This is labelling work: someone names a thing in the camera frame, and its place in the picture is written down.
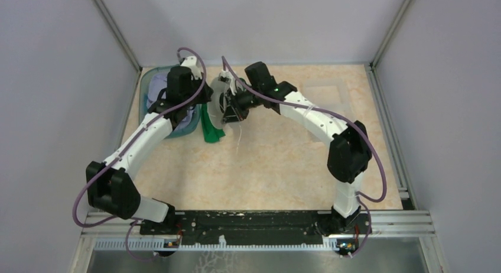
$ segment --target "metal frame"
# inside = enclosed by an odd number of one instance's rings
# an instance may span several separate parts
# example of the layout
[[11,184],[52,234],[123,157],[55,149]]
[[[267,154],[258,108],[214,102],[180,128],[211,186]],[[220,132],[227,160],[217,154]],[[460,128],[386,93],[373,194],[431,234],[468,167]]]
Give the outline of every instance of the metal frame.
[[[376,103],[378,117],[382,123],[382,129],[385,136],[387,148],[392,157],[392,167],[395,171],[397,185],[402,201],[411,201],[411,208],[418,207],[417,201],[412,194],[412,185],[409,179],[409,174],[405,166],[405,160],[402,156],[402,151],[399,146],[399,141],[395,128],[392,124],[392,118],[389,112],[388,105],[385,100],[385,95],[381,88],[378,77],[378,65],[382,57],[395,37],[398,28],[401,26],[409,7],[415,0],[404,0],[395,19],[388,29],[388,32],[383,39],[375,58],[371,63],[365,64],[367,79],[369,80],[373,98]],[[101,16],[107,23],[115,39],[124,52],[124,55],[131,62],[132,66],[138,71],[138,79],[141,77],[142,67],[139,65],[132,49],[128,46],[123,34],[120,32],[115,20],[107,9],[103,0],[93,0]],[[96,222],[108,216],[107,213],[90,212],[87,215],[87,223]],[[422,249],[422,257],[426,262],[429,272],[449,272],[447,263],[443,257],[440,244],[435,233],[435,229],[426,210],[381,210],[371,211],[373,221],[373,234],[369,236],[373,238],[419,238]],[[104,250],[125,250],[124,236],[130,228],[132,220],[115,219],[110,222],[82,230],[80,241],[73,259],[70,272],[87,272],[90,264],[93,251]],[[250,247],[235,247],[227,246],[225,243],[211,246],[180,246],[179,251],[237,251],[237,250],[332,250],[331,240],[338,238],[351,238],[352,235],[330,235],[323,245],[313,246],[262,246],[256,248]],[[159,249],[159,244],[165,240],[175,240],[173,235],[158,235],[158,236],[142,236],[139,234],[139,226],[135,226],[131,232],[129,246],[135,251],[153,251]]]

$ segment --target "gray floor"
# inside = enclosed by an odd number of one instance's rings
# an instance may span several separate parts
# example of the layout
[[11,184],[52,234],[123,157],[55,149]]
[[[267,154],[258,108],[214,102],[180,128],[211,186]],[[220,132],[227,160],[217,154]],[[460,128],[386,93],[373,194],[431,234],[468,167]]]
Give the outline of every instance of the gray floor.
[[427,270],[418,239],[371,239],[352,260],[339,259],[332,252],[177,252],[169,258],[142,263],[126,252],[98,251],[93,254],[88,272],[421,273]]

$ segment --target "clear plastic container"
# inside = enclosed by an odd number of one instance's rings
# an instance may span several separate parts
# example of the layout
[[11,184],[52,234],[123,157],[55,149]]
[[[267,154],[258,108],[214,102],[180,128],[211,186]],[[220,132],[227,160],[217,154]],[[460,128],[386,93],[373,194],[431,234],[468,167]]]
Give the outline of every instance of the clear plastic container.
[[[150,71],[146,72],[143,77],[141,78],[140,82],[140,87],[139,87],[139,123],[142,122],[144,119],[144,116],[146,115],[146,112],[148,111],[147,108],[147,101],[148,101],[148,89],[149,89],[149,83],[151,82],[151,79],[159,73],[167,73],[171,70],[173,66],[163,66],[163,67],[156,67],[151,69]],[[190,123],[183,129],[181,130],[174,130],[172,133],[169,134],[169,136],[165,137],[166,139],[171,139],[171,138],[176,138],[176,137],[181,137],[187,134],[192,133],[197,129],[197,125],[199,124],[200,121],[200,114],[201,114],[201,107],[200,105],[196,105],[194,110],[193,110],[193,116],[191,117]]]
[[[301,93],[314,105],[339,113],[348,119],[354,118],[348,87],[342,79],[306,80],[302,84]],[[310,136],[313,141],[320,142],[313,134]]]

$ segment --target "cloth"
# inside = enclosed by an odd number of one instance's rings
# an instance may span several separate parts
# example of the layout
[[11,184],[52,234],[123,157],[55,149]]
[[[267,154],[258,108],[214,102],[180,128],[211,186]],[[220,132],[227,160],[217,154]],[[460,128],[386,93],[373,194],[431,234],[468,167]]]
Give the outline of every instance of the cloth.
[[207,113],[207,104],[204,103],[201,109],[200,121],[202,121],[202,131],[204,134],[204,140],[207,143],[219,142],[219,139],[225,136],[225,132],[222,129],[217,129],[210,122],[209,114]]
[[[146,108],[149,107],[157,100],[158,94],[160,91],[167,87],[167,73],[158,73],[153,76],[148,86],[148,100],[146,101]],[[191,118],[193,117],[193,110],[189,109],[187,111],[187,115],[183,120],[179,123],[178,126],[174,130],[182,130],[191,122]]]

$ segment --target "gray wall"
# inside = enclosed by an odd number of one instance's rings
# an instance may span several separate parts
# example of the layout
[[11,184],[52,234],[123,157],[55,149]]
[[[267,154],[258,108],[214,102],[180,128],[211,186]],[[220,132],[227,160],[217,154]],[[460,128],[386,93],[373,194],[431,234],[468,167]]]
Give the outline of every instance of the gray wall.
[[416,0],[378,71],[451,272],[499,272],[501,0]]
[[372,60],[403,0],[104,0],[142,66]]
[[119,139],[135,71],[91,0],[0,0],[0,75],[0,272],[66,272],[73,200]]

